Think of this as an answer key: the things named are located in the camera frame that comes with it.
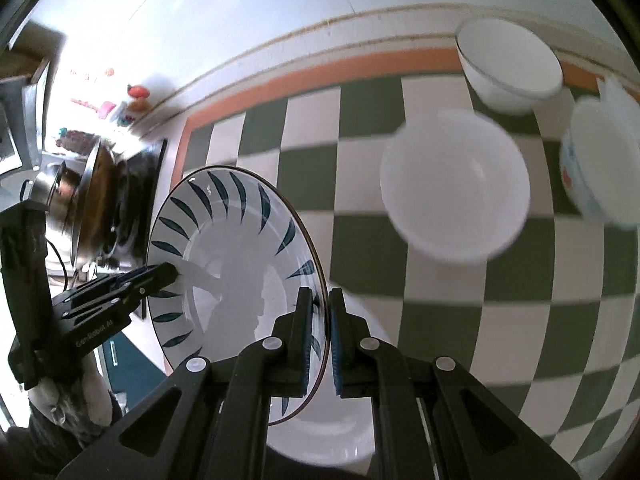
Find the gloved left hand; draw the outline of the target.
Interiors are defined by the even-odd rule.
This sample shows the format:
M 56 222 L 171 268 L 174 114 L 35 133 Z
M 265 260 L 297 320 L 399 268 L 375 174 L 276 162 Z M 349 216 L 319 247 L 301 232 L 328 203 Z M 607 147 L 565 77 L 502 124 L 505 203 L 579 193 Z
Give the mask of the gloved left hand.
M 39 414 L 86 448 L 122 418 L 122 409 L 100 373 L 94 354 L 87 354 L 79 364 L 80 369 L 73 372 L 72 378 L 43 377 L 27 395 Z

